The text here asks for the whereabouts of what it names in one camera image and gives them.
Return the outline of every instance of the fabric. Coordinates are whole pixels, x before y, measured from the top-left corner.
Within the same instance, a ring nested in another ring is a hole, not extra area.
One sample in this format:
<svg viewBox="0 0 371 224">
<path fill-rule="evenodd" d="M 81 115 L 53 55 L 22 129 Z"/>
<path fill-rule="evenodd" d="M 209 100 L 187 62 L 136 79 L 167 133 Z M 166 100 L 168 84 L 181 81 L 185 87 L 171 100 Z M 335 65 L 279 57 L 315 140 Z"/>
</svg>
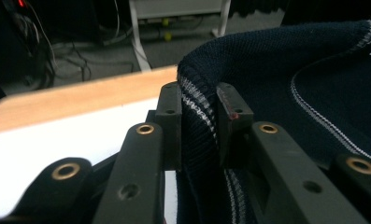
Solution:
<svg viewBox="0 0 371 224">
<path fill-rule="evenodd" d="M 212 40 L 178 65 L 178 224 L 255 222 L 242 171 L 219 166 L 219 82 L 234 85 L 256 121 L 285 128 L 321 167 L 344 152 L 371 159 L 371 21 L 311 23 Z"/>
</svg>

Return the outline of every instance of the metal stand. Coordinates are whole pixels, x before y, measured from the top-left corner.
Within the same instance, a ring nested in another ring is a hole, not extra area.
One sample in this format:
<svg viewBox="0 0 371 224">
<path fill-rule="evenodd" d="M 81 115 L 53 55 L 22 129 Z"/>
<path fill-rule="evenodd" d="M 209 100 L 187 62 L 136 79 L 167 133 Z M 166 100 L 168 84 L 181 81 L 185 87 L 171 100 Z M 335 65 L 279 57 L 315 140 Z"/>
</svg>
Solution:
<svg viewBox="0 0 371 224">
<path fill-rule="evenodd" d="M 219 27 L 212 30 L 212 34 L 219 37 L 225 34 L 231 0 L 129 0 L 129 5 L 134 34 L 133 48 L 141 71 L 148 72 L 150 64 L 139 38 L 138 20 L 220 12 Z"/>
</svg>

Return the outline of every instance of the screw hole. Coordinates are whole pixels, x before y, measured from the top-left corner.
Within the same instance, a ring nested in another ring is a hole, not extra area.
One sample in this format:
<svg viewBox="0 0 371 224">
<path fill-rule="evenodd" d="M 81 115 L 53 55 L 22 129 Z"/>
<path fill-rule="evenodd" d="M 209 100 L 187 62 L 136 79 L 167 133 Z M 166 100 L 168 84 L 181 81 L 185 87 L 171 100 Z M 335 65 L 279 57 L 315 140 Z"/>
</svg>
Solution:
<svg viewBox="0 0 371 224">
<path fill-rule="evenodd" d="M 278 132 L 278 128 L 270 124 L 261 125 L 260 130 L 264 133 L 277 133 Z"/>
<path fill-rule="evenodd" d="M 322 187 L 313 181 L 305 181 L 304 188 L 311 193 L 321 193 Z"/>
<path fill-rule="evenodd" d="M 148 124 L 141 125 L 136 129 L 137 133 L 139 134 L 150 134 L 153 133 L 154 130 L 155 129 L 153 128 L 153 126 Z"/>
<path fill-rule="evenodd" d="M 346 160 L 346 164 L 358 173 L 371 175 L 371 163 L 369 161 L 350 157 Z"/>
<path fill-rule="evenodd" d="M 132 200 L 136 196 L 138 196 L 139 192 L 140 192 L 140 190 L 139 190 L 138 185 L 128 184 L 128 185 L 124 186 L 123 188 L 121 188 L 121 190 L 119 190 L 118 196 L 119 196 L 119 199 L 121 199 L 122 201 Z"/>
<path fill-rule="evenodd" d="M 77 163 L 71 162 L 60 165 L 54 169 L 53 173 L 51 173 L 51 177 L 55 180 L 65 180 L 76 175 L 79 170 L 80 166 Z"/>
</svg>

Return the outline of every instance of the red mark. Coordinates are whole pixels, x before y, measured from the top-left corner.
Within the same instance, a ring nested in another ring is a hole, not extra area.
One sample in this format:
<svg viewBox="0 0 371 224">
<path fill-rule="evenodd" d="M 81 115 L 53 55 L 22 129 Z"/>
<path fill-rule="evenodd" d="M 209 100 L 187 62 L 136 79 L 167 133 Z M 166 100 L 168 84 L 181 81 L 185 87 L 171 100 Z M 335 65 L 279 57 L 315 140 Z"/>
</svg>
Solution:
<svg viewBox="0 0 371 224">
<path fill-rule="evenodd" d="M 20 5 L 20 7 L 25 7 L 25 2 L 24 2 L 24 0 L 19 0 L 19 5 Z"/>
<path fill-rule="evenodd" d="M 240 116 L 238 116 L 238 114 L 236 112 L 234 113 L 231 113 L 231 115 L 229 116 L 229 119 L 230 120 L 234 120 L 234 119 L 238 119 Z"/>
</svg>

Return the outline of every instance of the wooden table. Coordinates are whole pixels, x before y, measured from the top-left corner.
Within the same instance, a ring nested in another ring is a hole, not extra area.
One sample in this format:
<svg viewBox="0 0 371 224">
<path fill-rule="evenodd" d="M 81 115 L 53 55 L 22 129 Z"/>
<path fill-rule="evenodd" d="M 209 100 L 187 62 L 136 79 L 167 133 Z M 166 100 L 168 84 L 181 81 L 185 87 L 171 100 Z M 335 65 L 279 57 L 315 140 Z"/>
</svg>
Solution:
<svg viewBox="0 0 371 224">
<path fill-rule="evenodd" d="M 176 80 L 177 67 L 12 95 L 0 101 L 0 132 L 156 98 Z"/>
</svg>

